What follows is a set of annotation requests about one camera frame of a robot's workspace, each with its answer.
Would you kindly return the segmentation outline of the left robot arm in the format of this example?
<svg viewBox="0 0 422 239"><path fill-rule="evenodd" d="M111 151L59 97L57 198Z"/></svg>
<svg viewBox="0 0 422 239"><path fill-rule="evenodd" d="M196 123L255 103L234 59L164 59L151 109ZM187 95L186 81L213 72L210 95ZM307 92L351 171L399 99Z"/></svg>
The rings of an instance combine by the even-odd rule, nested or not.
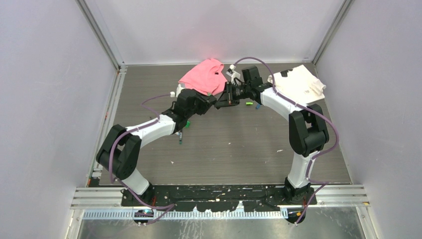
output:
<svg viewBox="0 0 422 239"><path fill-rule="evenodd" d="M183 89L169 109L145 123L123 127L114 125L96 155L96 162L134 192L134 200L142 206L151 203L150 182L137 169L142 147L184 128L193 115L205 114L217 99L196 90Z"/></svg>

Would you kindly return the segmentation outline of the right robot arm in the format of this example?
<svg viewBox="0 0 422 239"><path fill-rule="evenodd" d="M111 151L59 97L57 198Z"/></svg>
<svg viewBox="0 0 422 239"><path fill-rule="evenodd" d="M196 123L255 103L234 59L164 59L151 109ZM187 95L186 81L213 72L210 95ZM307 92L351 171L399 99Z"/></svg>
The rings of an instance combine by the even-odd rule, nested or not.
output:
<svg viewBox="0 0 422 239"><path fill-rule="evenodd" d="M242 69L232 64L231 80L216 103L217 109L250 99L274 110L287 120L289 144L294 151L291 171L281 197L287 204L299 204L312 195L310 174L313 162L329 142L328 118L316 101L324 98L325 85L304 65L270 74L264 82L256 66Z"/></svg>

